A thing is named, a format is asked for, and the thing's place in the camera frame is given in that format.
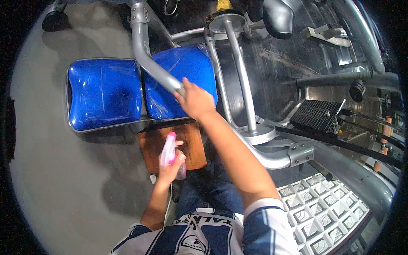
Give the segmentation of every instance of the wooden box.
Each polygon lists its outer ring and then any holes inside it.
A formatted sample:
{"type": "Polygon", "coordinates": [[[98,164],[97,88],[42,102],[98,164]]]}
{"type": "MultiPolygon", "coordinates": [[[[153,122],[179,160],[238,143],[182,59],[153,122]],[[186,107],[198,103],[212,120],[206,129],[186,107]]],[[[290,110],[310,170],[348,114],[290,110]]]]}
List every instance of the wooden box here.
{"type": "Polygon", "coordinates": [[[184,141],[184,144],[179,146],[178,149],[186,155],[187,170],[200,169],[207,165],[200,127],[197,122],[193,122],[138,133],[139,143],[149,173],[159,172],[159,154],[162,152],[169,132],[176,133],[176,140],[184,141]]]}

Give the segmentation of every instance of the black seat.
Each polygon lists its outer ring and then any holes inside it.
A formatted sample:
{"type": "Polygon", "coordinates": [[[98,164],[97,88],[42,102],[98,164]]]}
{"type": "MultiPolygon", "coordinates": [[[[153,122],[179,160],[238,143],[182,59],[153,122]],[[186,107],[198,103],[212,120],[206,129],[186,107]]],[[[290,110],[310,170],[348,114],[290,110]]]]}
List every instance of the black seat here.
{"type": "Polygon", "coordinates": [[[248,0],[247,5],[251,21],[263,19],[273,37],[287,39],[293,35],[293,11],[281,0],[248,0]]]}
{"type": "Polygon", "coordinates": [[[269,34],[279,39],[293,35],[293,11],[281,0],[265,0],[263,20],[269,34]]]}

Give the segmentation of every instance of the white textured footplate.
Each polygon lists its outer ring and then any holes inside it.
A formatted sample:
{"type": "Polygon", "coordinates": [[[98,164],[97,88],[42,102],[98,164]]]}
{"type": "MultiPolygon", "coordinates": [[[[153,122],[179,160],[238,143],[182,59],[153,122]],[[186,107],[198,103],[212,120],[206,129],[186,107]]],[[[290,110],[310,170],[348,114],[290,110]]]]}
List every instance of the white textured footplate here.
{"type": "Polygon", "coordinates": [[[318,173],[278,188],[299,254],[327,254],[356,229],[369,209],[340,181],[318,173]]]}

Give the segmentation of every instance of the metal grate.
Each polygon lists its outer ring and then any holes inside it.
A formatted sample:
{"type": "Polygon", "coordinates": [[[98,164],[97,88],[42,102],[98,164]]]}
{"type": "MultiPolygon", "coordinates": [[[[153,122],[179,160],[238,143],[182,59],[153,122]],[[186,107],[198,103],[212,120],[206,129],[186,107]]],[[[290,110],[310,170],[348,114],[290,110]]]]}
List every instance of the metal grate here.
{"type": "Polygon", "coordinates": [[[333,124],[345,101],[344,99],[342,103],[336,103],[304,100],[296,113],[290,118],[290,123],[297,129],[325,133],[333,124]]]}

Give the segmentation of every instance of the white jersey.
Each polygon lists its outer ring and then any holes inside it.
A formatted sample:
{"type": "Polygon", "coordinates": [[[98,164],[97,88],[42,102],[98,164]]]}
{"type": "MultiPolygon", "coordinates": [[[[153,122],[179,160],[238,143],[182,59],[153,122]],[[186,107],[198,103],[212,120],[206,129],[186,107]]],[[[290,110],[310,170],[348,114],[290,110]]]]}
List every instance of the white jersey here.
{"type": "Polygon", "coordinates": [[[293,231],[278,199],[252,203],[244,215],[198,208],[171,226],[151,230],[137,223],[111,251],[115,255],[299,254],[293,231]]]}

